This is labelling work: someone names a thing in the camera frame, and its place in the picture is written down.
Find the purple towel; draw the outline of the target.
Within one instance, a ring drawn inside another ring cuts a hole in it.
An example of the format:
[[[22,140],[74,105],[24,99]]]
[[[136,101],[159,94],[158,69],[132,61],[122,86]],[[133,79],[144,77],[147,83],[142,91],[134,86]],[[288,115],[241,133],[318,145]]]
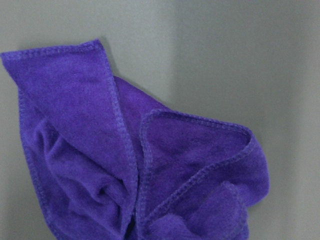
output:
[[[174,111],[113,75],[99,40],[3,52],[22,147],[58,240],[246,240],[269,192],[245,126]]]

